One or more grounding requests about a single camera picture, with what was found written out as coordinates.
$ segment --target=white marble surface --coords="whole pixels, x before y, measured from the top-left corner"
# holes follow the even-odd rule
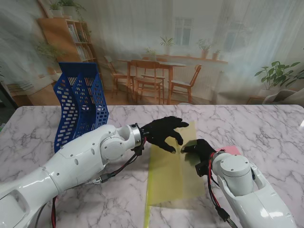
[[[110,106],[109,124],[146,124],[175,115],[195,121],[197,137],[214,148],[237,145],[255,163],[304,228],[304,109],[297,105]],[[0,133],[0,182],[15,180],[53,155],[60,107],[22,107]],[[149,145],[123,172],[100,186],[68,190],[57,202],[57,227],[142,228]],[[131,156],[126,153],[123,160]],[[114,170],[123,161],[109,165]],[[215,194],[236,217],[219,189]],[[175,205],[179,209],[170,209]],[[51,227],[50,204],[38,227]],[[208,196],[152,207],[150,228],[228,228]]]

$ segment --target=table leg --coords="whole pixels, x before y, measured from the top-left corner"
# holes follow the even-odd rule
[[[170,105],[171,103],[171,80],[172,80],[172,77],[173,76],[173,67],[171,66],[169,68],[169,88],[168,88],[168,99],[167,99],[167,105]]]

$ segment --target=yellow cloth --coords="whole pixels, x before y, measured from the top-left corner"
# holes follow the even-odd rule
[[[176,129],[184,140],[196,140],[194,122],[186,128]],[[149,224],[149,207],[159,203],[179,199],[194,198],[204,195],[204,182],[195,170],[195,165],[200,162],[189,161],[186,153],[181,153],[182,146],[179,146],[174,138],[168,137],[166,143],[173,146],[175,154],[169,153],[158,146],[151,146],[151,158],[149,164],[147,201],[144,227]]]

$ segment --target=blue plastic basket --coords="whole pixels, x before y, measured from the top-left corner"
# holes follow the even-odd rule
[[[54,142],[55,153],[74,138],[79,119],[78,104],[66,74],[63,72],[54,86],[55,94],[61,106],[61,119]]]
[[[70,92],[69,94],[71,94],[71,97],[73,97],[73,100],[70,106],[69,103],[65,104],[65,100],[62,101],[62,99],[57,96],[59,101],[62,102],[61,106],[64,109],[62,109],[61,120],[55,137],[55,152],[70,140],[106,124],[109,116],[96,63],[59,63],[59,65],[63,72],[61,77],[64,77],[62,79],[69,85],[68,91]],[[73,137],[60,141],[60,131],[67,128],[64,125],[65,123],[68,124],[66,118],[69,116],[66,116],[63,113],[63,111],[65,111],[65,106],[71,107],[71,110],[67,111],[75,111],[72,114],[76,114],[77,122],[73,125],[73,130],[70,130],[72,133],[69,135],[72,135]]]

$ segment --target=window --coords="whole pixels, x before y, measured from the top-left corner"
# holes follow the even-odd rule
[[[174,42],[177,45],[189,45],[193,18],[175,19]]]

